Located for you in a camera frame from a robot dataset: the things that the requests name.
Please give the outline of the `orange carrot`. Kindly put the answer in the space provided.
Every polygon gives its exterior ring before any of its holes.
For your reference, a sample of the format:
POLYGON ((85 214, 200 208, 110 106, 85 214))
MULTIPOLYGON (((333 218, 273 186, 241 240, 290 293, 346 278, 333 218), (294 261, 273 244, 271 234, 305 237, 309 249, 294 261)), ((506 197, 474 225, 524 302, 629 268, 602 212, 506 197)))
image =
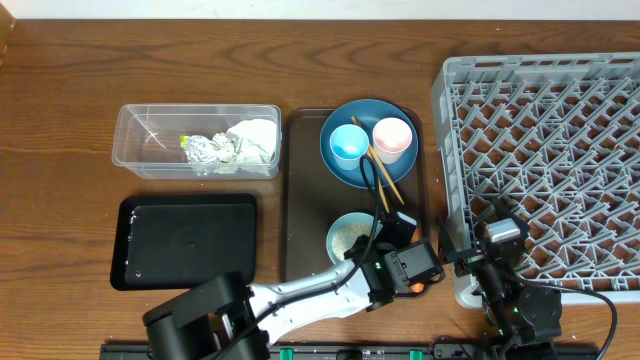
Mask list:
POLYGON ((425 286, 422 283, 416 283, 410 286, 410 290, 415 294, 422 293, 425 290, 425 286))

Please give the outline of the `light blue bowl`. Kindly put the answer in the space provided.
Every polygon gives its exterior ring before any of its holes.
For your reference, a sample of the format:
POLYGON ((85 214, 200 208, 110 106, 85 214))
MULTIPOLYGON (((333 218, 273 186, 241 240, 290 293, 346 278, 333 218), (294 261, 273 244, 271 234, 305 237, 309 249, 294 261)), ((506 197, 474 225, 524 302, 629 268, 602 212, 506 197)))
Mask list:
POLYGON ((374 217, 363 212, 351 212, 338 218, 326 236, 326 250, 333 264, 344 260, 344 253, 352 248, 357 238, 369 235, 374 217))

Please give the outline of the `wooden chopstick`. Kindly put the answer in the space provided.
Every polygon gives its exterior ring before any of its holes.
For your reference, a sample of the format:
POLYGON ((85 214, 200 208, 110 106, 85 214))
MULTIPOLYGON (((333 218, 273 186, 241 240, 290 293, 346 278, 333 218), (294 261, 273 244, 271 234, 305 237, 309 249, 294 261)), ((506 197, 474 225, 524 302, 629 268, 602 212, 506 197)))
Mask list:
MULTIPOLYGON (((357 125, 358 127, 364 129, 355 116, 351 116, 351 120, 352 120, 354 125, 357 125)), ((367 157, 370 158, 374 162, 374 164, 371 165, 371 168, 374 171, 374 173, 376 174, 376 176, 378 177, 377 180, 376 180, 376 191, 377 191, 377 195, 379 196, 379 198, 380 198, 380 200, 381 200, 381 202, 383 204, 383 208, 384 208, 383 213, 386 216, 386 215, 389 214, 390 207, 389 207, 389 204, 387 202, 387 198, 386 198, 386 195, 384 193, 384 190, 383 190, 383 187, 382 187, 382 183, 381 183, 381 181, 379 179, 379 175, 377 173, 378 167, 375 164, 373 148, 372 148, 372 146, 370 144, 369 144, 368 150, 367 150, 367 157)))
POLYGON ((395 194, 396 198, 399 200, 399 202, 402 205, 405 205, 404 199, 401 196, 399 190, 397 189, 394 180, 391 178, 389 172, 387 171, 386 167, 384 166, 384 164, 382 163, 381 159, 379 158, 379 156, 377 155, 377 153, 375 152, 373 146, 371 144, 369 144, 369 153, 370 155, 374 158, 374 160, 376 161, 378 167, 380 168, 381 172, 383 173, 385 179, 387 180, 388 185, 391 187, 393 193, 395 194))

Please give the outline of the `white napkin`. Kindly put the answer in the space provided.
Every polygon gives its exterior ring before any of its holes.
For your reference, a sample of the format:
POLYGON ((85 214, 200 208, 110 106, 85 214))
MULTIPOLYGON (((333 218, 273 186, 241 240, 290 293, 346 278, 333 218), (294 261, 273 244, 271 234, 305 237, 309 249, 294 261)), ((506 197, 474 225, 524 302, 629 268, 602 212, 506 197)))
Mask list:
POLYGON ((219 164, 236 165, 238 170, 269 176, 276 140, 275 122, 266 119, 244 120, 213 136, 213 160, 219 164))

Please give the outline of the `foil snack wrapper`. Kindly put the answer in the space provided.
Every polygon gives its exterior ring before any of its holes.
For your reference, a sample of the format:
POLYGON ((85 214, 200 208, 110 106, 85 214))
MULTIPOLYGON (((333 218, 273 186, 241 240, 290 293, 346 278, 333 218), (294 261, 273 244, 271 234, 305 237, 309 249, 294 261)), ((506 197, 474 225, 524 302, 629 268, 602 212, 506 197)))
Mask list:
POLYGON ((218 149, 212 140, 202 135, 183 135, 180 146, 189 163, 218 163, 218 149))

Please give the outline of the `white rice pile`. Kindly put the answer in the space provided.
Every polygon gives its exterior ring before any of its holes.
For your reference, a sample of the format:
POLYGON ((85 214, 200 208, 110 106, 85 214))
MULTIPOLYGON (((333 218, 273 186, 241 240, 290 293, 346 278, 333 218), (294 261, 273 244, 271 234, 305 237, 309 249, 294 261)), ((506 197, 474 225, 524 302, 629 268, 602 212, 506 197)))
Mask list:
POLYGON ((333 241, 332 251, 339 261, 344 260, 344 253, 351 249, 361 235, 370 233, 370 224, 348 224, 338 229, 333 241))

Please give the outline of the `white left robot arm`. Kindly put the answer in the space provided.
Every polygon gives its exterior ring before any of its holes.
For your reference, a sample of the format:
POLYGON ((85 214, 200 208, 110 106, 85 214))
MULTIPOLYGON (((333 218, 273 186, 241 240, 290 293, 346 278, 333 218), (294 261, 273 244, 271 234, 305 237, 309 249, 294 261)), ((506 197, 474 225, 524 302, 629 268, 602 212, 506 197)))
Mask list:
POLYGON ((331 318, 379 309, 416 283, 443 279, 425 241, 395 249, 360 236, 343 262, 280 284, 244 284, 239 273, 219 276, 143 315, 155 359, 267 359, 287 333, 331 318))

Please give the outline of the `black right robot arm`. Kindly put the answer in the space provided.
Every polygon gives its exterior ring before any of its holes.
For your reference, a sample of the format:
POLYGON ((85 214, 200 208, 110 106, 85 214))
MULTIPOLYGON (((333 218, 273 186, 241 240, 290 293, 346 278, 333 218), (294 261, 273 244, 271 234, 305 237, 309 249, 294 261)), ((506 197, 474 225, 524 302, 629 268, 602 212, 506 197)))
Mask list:
POLYGON ((561 293, 540 285, 527 285, 514 270, 525 251, 530 227, 501 200, 493 202, 498 220, 485 226, 485 237, 458 251, 444 221, 437 221, 439 252, 454 265, 458 277, 472 275, 481 289, 488 321, 498 334, 485 340, 481 355, 514 359, 518 347, 550 343, 561 334, 561 293))

